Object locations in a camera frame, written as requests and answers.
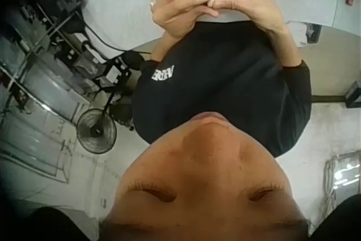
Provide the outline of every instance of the black cable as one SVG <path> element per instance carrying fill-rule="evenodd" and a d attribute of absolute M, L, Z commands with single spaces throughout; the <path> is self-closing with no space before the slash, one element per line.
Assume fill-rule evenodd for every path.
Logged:
<path fill-rule="evenodd" d="M 111 49 L 120 51 L 120 52 L 128 52 L 128 51 L 131 51 L 131 50 L 119 49 L 119 48 L 116 48 L 116 47 L 114 47 L 114 46 L 112 46 L 112 45 L 104 42 L 104 41 L 102 40 L 102 38 L 100 38 L 99 35 L 85 22 L 85 20 L 83 19 L 83 17 L 80 16 L 80 14 L 79 14 L 78 12 L 77 12 L 77 15 L 78 15 L 78 17 L 83 21 L 83 23 L 85 24 L 85 26 L 90 30 L 90 32 L 91 32 L 92 34 L 94 34 L 94 36 L 95 36 L 100 42 L 102 42 L 104 45 L 108 46 L 108 47 L 111 48 Z M 148 55 L 151 55 L 150 52 L 142 52 L 142 51 L 135 51 L 135 52 L 140 53 L 140 54 L 148 54 Z"/>

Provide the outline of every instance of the table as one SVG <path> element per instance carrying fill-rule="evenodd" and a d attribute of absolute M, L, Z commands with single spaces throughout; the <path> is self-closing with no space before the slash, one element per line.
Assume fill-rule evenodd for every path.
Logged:
<path fill-rule="evenodd" d="M 352 7 L 345 0 L 276 0 L 286 21 L 301 21 L 335 27 L 356 35 L 360 30 L 360 0 Z M 132 49 L 161 37 L 163 31 L 152 22 L 149 0 L 85 0 L 83 15 L 104 40 L 121 49 Z M 217 19 L 203 16 L 202 21 L 246 20 L 239 12 L 227 11 Z M 106 56 L 118 51 L 101 44 L 89 31 L 92 43 Z"/>

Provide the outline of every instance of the forearm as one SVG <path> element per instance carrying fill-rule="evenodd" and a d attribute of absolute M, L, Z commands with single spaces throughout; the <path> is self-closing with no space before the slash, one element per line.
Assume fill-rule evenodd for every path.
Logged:
<path fill-rule="evenodd" d="M 180 39 L 173 38 L 165 32 L 154 48 L 151 54 L 151 60 L 161 62 L 168 51 L 179 41 Z"/>
<path fill-rule="evenodd" d="M 301 53 L 286 25 L 267 34 L 283 67 L 295 67 L 302 63 Z"/>

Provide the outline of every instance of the eye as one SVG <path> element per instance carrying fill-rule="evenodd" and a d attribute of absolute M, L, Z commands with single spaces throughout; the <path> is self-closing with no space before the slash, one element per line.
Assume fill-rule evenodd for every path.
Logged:
<path fill-rule="evenodd" d="M 153 183 L 134 183 L 129 187 L 128 191 L 143 191 L 157 197 L 159 200 L 170 203 L 177 197 L 173 190 L 161 186 L 156 186 Z"/>
<path fill-rule="evenodd" d="M 281 190 L 281 188 L 279 186 L 269 186 L 269 187 L 264 187 L 262 189 L 259 189 L 253 193 L 251 193 L 248 196 L 248 199 L 250 201 L 259 201 L 261 199 L 263 199 L 264 197 L 266 197 L 268 194 L 275 192 L 277 190 Z"/>

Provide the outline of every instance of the black fan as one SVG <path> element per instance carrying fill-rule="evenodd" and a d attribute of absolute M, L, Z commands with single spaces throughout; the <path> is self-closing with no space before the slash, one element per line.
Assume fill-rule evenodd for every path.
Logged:
<path fill-rule="evenodd" d="M 114 96 L 109 97 L 104 109 L 93 108 L 85 111 L 77 124 L 77 138 L 88 152 L 100 155 L 113 148 L 117 138 L 117 128 L 107 109 Z"/>

